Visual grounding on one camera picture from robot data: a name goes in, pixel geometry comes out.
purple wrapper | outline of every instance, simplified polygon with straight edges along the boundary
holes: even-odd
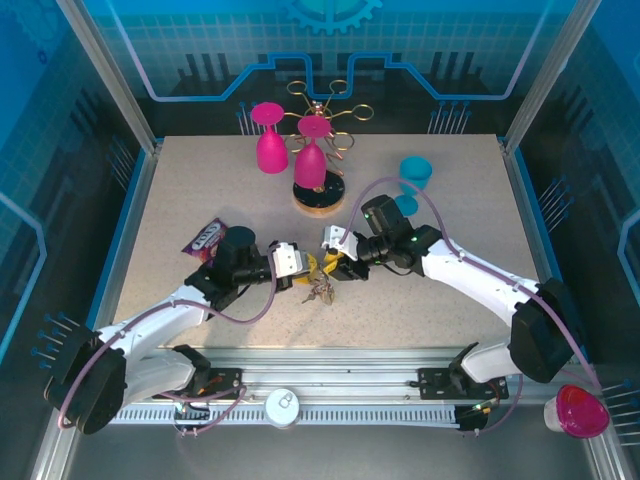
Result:
[[[182,249],[192,257],[200,259],[202,263],[211,262],[216,256],[218,244],[224,237],[227,226],[219,218],[215,218],[211,223],[198,232],[198,235]]]

pink wine glass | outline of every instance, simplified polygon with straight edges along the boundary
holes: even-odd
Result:
[[[258,168],[264,173],[280,173],[289,166],[289,152],[280,135],[271,128],[284,117],[283,108],[277,103],[264,102],[251,110],[251,119],[266,127],[256,145]]]
[[[331,124],[319,115],[308,115],[300,119],[298,130],[311,138],[311,143],[298,153],[293,180],[302,188],[322,187],[327,176],[327,157],[316,145],[316,139],[329,135]]]

speckled tabletop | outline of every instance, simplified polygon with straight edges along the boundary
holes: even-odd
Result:
[[[324,218],[302,213],[293,203],[293,160],[279,175],[256,166],[257,137],[168,137],[162,149],[129,264],[115,321],[162,300],[199,266],[181,252],[215,217],[246,225],[264,251],[271,241],[295,241],[319,252],[322,229],[344,225],[353,201],[373,180],[397,175],[400,161],[422,155],[433,165],[427,187],[447,231],[462,247],[501,268],[536,278],[529,246],[498,143],[492,135],[357,135],[343,164],[347,194]],[[400,194],[397,185],[371,196]],[[435,225],[421,203],[414,226]],[[358,216],[355,229],[370,234]],[[213,319],[171,344],[197,347],[399,348],[463,346],[507,335],[491,312],[452,288],[411,275],[399,278],[380,268],[368,282],[335,284],[331,307],[319,299],[301,304],[308,287],[276,296],[269,313],[253,326]],[[268,296],[268,285],[252,287],[226,313],[249,318]]]

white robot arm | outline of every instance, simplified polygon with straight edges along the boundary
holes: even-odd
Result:
[[[271,281],[271,266],[275,268],[276,293],[290,288],[294,278],[308,274],[307,254],[295,243],[274,242],[267,255],[271,258],[258,252],[251,230],[232,227],[218,246],[213,264],[203,265],[165,300],[97,332],[75,327],[53,362],[45,398],[60,408],[80,369],[114,336],[117,339],[82,381],[66,413],[83,433],[104,427],[120,408],[137,400],[163,392],[198,395],[209,383],[210,372],[209,362],[195,350],[185,345],[145,357],[206,321],[210,313],[205,309],[224,310],[242,294],[240,286]],[[162,305],[167,308],[158,310]],[[123,333],[123,328],[141,315],[146,318]]]
[[[524,373],[538,382],[549,382],[572,356],[572,351],[553,321],[532,299],[488,270],[508,277],[549,303],[564,323],[579,337],[573,302],[562,283],[545,284],[518,277],[465,251],[450,240],[457,255],[435,228],[414,229],[393,199],[378,196],[362,207],[373,237],[348,232],[338,226],[324,231],[323,247],[338,254],[329,274],[338,280],[366,280],[372,265],[394,262],[401,268],[445,283],[494,312],[511,329],[510,338],[470,345],[451,365],[452,374],[474,383]],[[475,260],[479,268],[462,258]]]

glass wall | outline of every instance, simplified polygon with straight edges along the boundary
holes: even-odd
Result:
[[[252,133],[252,103],[337,78],[376,111],[352,132],[504,134],[574,3],[85,0],[157,135]]]
[[[638,18],[637,1],[602,2],[521,145],[557,273],[613,383],[640,375]]]
[[[0,464],[17,479],[64,340],[45,319],[88,320],[140,149],[55,2],[0,0],[0,65]]]

